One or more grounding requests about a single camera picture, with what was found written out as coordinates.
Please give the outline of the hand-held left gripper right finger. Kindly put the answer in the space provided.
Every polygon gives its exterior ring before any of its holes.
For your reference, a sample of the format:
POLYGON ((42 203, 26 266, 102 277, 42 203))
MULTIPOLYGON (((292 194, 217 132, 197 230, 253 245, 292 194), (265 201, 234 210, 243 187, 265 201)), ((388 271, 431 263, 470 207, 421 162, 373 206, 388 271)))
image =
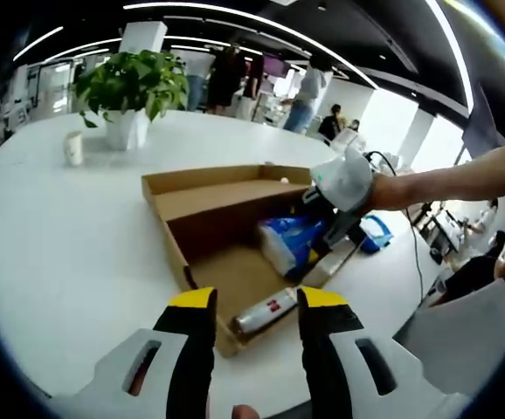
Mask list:
POLYGON ((314 418, 457 418, 468 405, 394 339, 371 335, 341 295, 300 286, 297 302, 314 418))

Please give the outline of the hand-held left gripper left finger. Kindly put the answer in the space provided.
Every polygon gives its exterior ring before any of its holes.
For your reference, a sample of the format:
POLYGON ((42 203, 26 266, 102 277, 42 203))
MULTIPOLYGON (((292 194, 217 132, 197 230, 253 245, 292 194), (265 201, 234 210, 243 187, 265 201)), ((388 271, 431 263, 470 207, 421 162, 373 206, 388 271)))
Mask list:
POLYGON ((214 368, 213 287, 176 295, 156 325, 139 329, 94 368, 74 395, 54 396, 59 418, 205 418, 214 368))

